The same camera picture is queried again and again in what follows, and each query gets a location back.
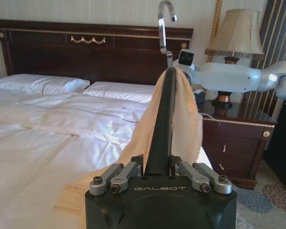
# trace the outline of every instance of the metal hook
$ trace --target metal hook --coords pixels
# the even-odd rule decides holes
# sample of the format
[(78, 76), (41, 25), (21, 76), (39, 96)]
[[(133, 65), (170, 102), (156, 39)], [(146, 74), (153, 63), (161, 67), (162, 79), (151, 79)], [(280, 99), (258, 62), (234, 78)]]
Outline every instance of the metal hook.
[(173, 54), (171, 51), (166, 49), (166, 37), (165, 37), (165, 24), (164, 24), (164, 6), (167, 5), (168, 10), (171, 14), (171, 20), (177, 21), (177, 16), (174, 11), (174, 7), (170, 1), (164, 0), (161, 1), (158, 8), (158, 22), (159, 22), (159, 39), (160, 39), (160, 51), (163, 54), (166, 54), (167, 58), (167, 67), (170, 68), (173, 66)]

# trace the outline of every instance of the white duvet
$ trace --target white duvet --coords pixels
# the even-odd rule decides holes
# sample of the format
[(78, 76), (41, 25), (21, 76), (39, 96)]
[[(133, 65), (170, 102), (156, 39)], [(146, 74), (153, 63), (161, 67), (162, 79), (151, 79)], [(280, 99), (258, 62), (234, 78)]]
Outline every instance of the white duvet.
[[(147, 104), (0, 89), (0, 229), (75, 228), (60, 190), (119, 158)], [(204, 152), (200, 162), (209, 164)]]

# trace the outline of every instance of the white pillow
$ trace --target white pillow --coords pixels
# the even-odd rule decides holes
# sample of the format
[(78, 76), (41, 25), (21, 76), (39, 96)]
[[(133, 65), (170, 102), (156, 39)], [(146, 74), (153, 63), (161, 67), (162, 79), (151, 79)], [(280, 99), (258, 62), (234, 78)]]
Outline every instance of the white pillow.
[(81, 93), (89, 84), (88, 80), (34, 74), (11, 75), (0, 79), (1, 89), (24, 91), (29, 94)]
[(83, 94), (149, 103), (152, 99), (154, 87), (154, 85), (95, 82), (86, 88)]

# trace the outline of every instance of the lampshade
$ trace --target lampshade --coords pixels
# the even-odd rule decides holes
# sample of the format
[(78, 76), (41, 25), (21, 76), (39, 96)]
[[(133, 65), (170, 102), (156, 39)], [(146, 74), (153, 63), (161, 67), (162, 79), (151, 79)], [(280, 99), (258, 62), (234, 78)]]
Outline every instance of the lampshade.
[(258, 25), (258, 11), (228, 10), (222, 26), (206, 48), (205, 54), (261, 59), (264, 53)]

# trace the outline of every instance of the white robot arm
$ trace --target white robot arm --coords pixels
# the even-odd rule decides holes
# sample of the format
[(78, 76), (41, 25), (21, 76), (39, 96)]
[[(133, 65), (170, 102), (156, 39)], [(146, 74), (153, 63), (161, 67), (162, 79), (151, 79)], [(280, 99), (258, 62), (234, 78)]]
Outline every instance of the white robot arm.
[(276, 87), (276, 95), (286, 99), (286, 61), (277, 62), (266, 69), (253, 69), (242, 65), (205, 63), (193, 65), (194, 53), (182, 49), (173, 66), (180, 68), (191, 79), (209, 90), (244, 93), (268, 91)]

